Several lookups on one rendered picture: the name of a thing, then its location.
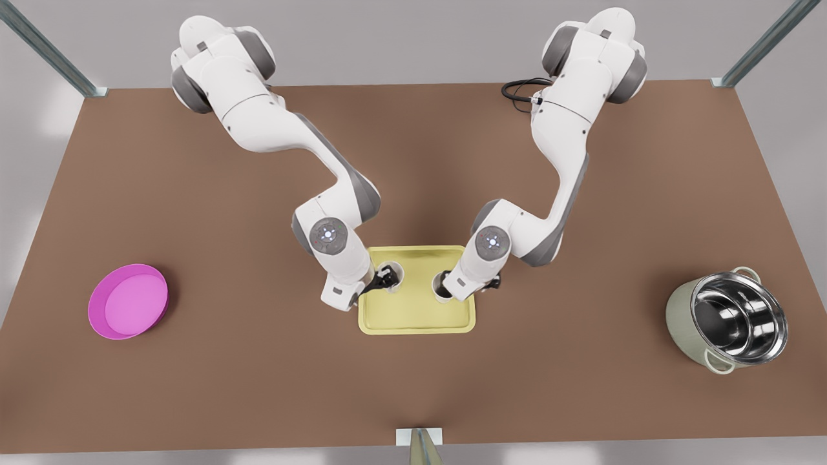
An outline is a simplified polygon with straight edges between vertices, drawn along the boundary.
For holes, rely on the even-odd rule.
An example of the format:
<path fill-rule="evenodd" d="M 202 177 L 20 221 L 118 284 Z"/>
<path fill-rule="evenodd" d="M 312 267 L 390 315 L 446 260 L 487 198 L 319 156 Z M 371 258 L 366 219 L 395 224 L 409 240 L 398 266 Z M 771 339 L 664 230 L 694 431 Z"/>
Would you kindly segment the pale green steel pot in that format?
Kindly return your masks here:
<path fill-rule="evenodd" d="M 749 267 L 677 287 L 665 304 L 665 324 L 688 359 L 718 375 L 774 361 L 789 340 L 782 306 Z"/>

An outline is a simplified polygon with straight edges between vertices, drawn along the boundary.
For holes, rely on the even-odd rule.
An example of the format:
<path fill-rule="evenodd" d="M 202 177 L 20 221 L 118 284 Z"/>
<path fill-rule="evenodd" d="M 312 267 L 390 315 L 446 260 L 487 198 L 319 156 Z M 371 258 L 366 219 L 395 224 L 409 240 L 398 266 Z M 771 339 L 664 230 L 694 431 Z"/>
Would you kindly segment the silver frame post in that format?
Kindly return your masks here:
<path fill-rule="evenodd" d="M 92 83 L 10 0 L 0 0 L 0 20 L 83 97 L 107 96 L 107 87 Z"/>
<path fill-rule="evenodd" d="M 396 429 L 395 440 L 410 448 L 410 465 L 444 465 L 437 450 L 443 444 L 442 428 Z"/>
<path fill-rule="evenodd" d="M 715 88 L 735 88 L 821 2 L 794 0 L 723 76 L 712 77 L 711 85 Z"/>

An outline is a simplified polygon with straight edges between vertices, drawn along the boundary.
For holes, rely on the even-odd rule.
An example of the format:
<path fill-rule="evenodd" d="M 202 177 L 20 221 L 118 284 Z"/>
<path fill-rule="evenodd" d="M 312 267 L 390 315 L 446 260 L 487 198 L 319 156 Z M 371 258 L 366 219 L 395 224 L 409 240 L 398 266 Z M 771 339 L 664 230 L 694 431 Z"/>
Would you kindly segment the pink round bowl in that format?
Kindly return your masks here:
<path fill-rule="evenodd" d="M 162 272 L 133 263 L 109 272 L 89 297 L 87 315 L 95 333 L 109 340 L 141 335 L 169 308 L 169 286 Z"/>

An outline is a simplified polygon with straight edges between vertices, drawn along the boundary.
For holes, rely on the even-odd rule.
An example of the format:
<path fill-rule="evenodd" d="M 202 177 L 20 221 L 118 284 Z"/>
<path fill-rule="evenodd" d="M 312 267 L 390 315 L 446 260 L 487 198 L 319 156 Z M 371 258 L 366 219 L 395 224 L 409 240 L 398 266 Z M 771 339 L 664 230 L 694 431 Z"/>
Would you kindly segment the yellow rectangular tray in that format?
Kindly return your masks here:
<path fill-rule="evenodd" d="M 463 255 L 463 246 L 370 247 L 380 267 L 397 262 L 404 276 L 396 292 L 370 291 L 358 300 L 359 327 L 367 335 L 445 335 L 467 333 L 475 327 L 474 297 L 443 303 L 432 291 L 432 280 L 450 270 Z"/>

